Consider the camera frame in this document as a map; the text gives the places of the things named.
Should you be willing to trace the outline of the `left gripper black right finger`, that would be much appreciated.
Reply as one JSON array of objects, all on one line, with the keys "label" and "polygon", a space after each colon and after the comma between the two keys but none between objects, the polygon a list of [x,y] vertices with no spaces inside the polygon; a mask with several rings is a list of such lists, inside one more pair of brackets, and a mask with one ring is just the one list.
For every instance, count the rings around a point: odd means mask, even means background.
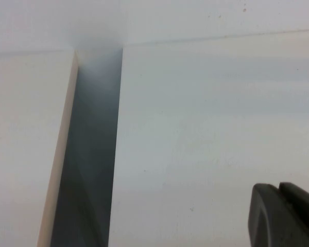
[{"label": "left gripper black right finger", "polygon": [[309,246],[309,192],[290,182],[280,183],[279,192],[279,246]]}]

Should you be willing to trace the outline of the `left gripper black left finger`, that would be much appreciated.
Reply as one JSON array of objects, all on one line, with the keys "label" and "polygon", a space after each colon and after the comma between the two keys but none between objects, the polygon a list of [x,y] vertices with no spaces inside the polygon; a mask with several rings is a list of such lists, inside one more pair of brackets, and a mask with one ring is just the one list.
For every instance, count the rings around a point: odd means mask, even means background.
[{"label": "left gripper black left finger", "polygon": [[252,189],[248,231],[251,246],[309,246],[301,221],[269,184],[255,184]]}]

